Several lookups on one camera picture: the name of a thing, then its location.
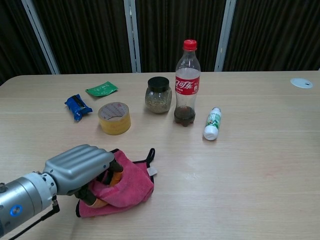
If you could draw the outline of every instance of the orange object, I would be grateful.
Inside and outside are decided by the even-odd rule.
[[[111,182],[110,182],[110,187],[113,187],[114,185],[116,185],[117,183],[119,183],[121,181],[121,178],[122,178],[122,172],[113,172],[113,176],[112,176],[112,179],[111,179]],[[90,208],[93,208],[93,209],[98,209],[98,208],[102,208],[106,205],[108,205],[109,203],[107,203],[106,201],[103,201],[99,198],[96,198],[94,204],[90,205],[89,207]]]

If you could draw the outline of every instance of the dark curtain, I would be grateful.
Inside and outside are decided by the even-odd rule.
[[[61,74],[132,72],[123,0],[33,0]]]
[[[18,75],[51,74],[21,0],[0,1],[0,85]]]
[[[185,39],[197,40],[201,71],[213,71],[226,0],[135,0],[141,69],[174,72]]]
[[[319,39],[319,0],[237,0],[223,70],[318,70]]]

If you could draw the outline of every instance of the tape roll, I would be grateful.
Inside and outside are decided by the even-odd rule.
[[[129,107],[122,102],[111,102],[98,111],[102,130],[109,135],[119,135],[131,126]]]

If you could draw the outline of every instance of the blue snack package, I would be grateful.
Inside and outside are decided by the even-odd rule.
[[[80,121],[84,114],[92,112],[92,108],[88,107],[84,101],[82,101],[79,94],[69,97],[64,104],[69,107],[76,121]]]

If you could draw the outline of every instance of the black lid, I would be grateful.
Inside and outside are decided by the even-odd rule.
[[[169,80],[163,76],[154,76],[148,80],[148,88],[156,93],[162,93],[169,89]]]

